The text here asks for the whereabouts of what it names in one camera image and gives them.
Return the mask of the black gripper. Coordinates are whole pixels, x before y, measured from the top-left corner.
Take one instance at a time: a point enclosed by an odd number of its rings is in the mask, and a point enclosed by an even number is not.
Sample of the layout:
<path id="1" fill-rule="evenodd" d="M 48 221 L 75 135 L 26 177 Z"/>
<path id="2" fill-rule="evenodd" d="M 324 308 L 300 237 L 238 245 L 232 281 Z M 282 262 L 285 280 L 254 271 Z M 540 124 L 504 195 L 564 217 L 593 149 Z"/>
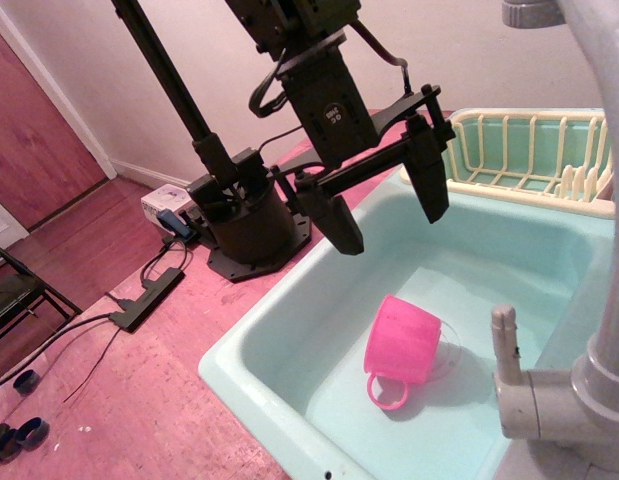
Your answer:
<path id="1" fill-rule="evenodd" d="M 329 193 L 337 182 L 353 184 L 399 162 L 430 224 L 449 208 L 445 119 L 438 87 L 411 90 L 406 61 L 389 54 L 376 40 L 371 46 L 403 72 L 405 93 L 384 110 L 370 114 L 338 49 L 345 40 L 334 34 L 320 42 L 287 42 L 272 76 L 284 93 L 276 108 L 289 102 L 313 149 L 274 178 L 285 190 L 296 190 L 297 206 L 344 255 L 364 252 L 363 235 L 341 195 Z"/>

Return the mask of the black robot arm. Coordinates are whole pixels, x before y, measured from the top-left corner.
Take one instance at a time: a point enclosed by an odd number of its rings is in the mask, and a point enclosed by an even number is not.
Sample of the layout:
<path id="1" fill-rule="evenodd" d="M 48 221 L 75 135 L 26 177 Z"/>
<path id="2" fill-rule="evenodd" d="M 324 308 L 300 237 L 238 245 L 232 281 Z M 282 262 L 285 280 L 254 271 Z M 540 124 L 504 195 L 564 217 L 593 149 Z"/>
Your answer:
<path id="1" fill-rule="evenodd" d="M 343 192 L 397 165 L 412 182 L 428 221 L 449 206 L 442 154 L 454 137 L 439 88 L 406 88 L 370 113 L 340 46 L 351 27 L 385 62 L 406 70 L 360 22 L 357 1 L 233 1 L 229 7 L 274 68 L 252 92 L 251 112 L 268 117 L 291 106 L 311 146 L 285 167 L 266 167 L 259 149 L 230 156 L 207 125 L 140 4 L 118 1 L 118 17 L 138 45 L 189 132 L 206 174 L 188 194 L 198 219 L 161 214 L 175 235 L 198 238 L 208 264 L 239 282 L 279 270 L 320 231 L 342 254 L 363 237 Z"/>

